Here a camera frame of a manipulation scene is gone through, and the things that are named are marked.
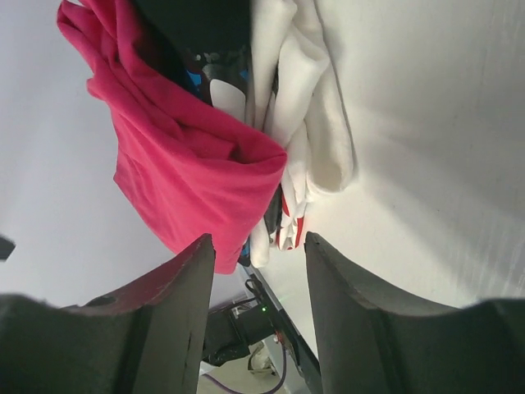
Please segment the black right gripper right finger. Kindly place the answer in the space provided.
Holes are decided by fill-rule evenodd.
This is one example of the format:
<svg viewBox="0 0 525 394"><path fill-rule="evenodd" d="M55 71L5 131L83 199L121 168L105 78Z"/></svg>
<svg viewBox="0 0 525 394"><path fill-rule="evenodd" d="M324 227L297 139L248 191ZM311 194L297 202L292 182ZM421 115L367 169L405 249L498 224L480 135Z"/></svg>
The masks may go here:
<svg viewBox="0 0 525 394"><path fill-rule="evenodd" d="M523 300L457 309L398 288L316 233L304 249L324 392L523 392Z"/></svg>

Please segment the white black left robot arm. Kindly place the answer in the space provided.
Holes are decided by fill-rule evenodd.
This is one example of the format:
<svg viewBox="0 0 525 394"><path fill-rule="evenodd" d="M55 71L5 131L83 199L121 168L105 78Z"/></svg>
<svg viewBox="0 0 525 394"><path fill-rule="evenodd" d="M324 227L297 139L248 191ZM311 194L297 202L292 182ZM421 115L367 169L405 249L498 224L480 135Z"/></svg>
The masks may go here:
<svg viewBox="0 0 525 394"><path fill-rule="evenodd" d="M235 307L208 314L202 361L220 367L249 355L250 347L275 333L269 308L253 305L235 312Z"/></svg>

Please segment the pink t shirt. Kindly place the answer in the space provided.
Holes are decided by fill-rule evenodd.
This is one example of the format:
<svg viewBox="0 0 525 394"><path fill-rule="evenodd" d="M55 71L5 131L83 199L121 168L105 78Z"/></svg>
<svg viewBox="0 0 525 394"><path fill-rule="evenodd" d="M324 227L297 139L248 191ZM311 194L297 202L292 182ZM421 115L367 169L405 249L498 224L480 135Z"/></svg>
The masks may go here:
<svg viewBox="0 0 525 394"><path fill-rule="evenodd" d="M124 196L169 250L209 234L216 272L233 273L285 151L191 94L178 57L131 2L64 1L57 26L93 73L89 93L109 107Z"/></svg>

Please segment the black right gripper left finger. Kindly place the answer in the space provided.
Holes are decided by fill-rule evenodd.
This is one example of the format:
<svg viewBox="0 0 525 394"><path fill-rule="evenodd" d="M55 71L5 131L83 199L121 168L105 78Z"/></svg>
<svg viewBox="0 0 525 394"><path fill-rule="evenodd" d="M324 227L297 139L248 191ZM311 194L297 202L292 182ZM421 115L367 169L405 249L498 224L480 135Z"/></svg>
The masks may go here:
<svg viewBox="0 0 525 394"><path fill-rule="evenodd" d="M3 295L2 392L196 392L214 263L204 235L83 306Z"/></svg>

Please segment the white red shirt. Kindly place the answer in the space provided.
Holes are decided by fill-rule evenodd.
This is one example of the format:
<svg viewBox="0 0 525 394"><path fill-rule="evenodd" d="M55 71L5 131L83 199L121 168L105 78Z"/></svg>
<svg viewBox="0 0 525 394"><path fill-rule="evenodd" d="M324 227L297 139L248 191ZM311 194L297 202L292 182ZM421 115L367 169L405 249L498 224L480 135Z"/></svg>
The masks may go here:
<svg viewBox="0 0 525 394"><path fill-rule="evenodd" d="M252 1L247 119L277 142L287 161L265 217L249 237L255 268L270 250L303 239L308 208L344 191L354 152L336 73L313 1Z"/></svg>

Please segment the black t shirt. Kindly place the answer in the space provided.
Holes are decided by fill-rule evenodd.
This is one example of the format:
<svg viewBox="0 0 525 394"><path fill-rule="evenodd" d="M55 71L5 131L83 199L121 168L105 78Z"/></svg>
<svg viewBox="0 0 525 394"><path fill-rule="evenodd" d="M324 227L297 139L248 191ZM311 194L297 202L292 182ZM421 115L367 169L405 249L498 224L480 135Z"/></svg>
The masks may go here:
<svg viewBox="0 0 525 394"><path fill-rule="evenodd" d="M186 167L190 195L176 204L187 218L183 228L209 233L216 250L215 269L231 273L252 220L245 170L254 142L244 120L248 87L249 11L246 1L138 1L172 68L166 76L213 108L191 108L209 132L193 148L198 166Z"/></svg>

